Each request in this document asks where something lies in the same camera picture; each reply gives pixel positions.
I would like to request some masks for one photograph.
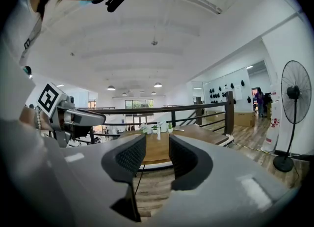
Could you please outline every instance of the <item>ceiling lamp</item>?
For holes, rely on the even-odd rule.
[[[109,90],[109,91],[114,91],[115,89],[116,89],[116,88],[114,88],[113,85],[110,85],[110,86],[107,87],[107,90]]]
[[[154,84],[154,87],[162,87],[162,84],[157,82],[156,84]]]

